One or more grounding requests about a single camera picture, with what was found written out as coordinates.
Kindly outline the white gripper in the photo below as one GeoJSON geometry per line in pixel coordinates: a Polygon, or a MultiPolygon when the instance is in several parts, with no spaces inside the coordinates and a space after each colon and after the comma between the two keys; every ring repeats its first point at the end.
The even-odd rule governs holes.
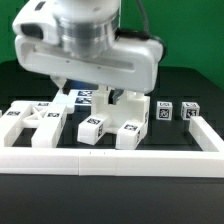
{"type": "Polygon", "coordinates": [[[162,41],[120,29],[121,0],[29,0],[13,22],[15,50],[26,70],[51,76],[68,94],[71,80],[124,90],[154,89],[162,41]]]}

